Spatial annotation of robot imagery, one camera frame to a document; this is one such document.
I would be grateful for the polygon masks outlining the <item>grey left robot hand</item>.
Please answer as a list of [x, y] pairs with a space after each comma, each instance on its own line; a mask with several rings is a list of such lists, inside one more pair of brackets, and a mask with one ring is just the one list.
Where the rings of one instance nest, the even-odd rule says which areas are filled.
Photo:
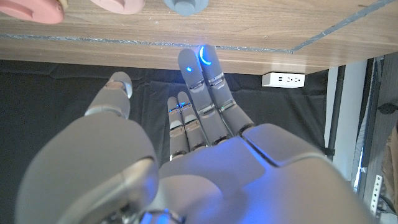
[[129, 119], [114, 73], [84, 116], [29, 164], [16, 223], [374, 223], [321, 150], [234, 100], [212, 45], [183, 49], [187, 91], [168, 99], [169, 161]]

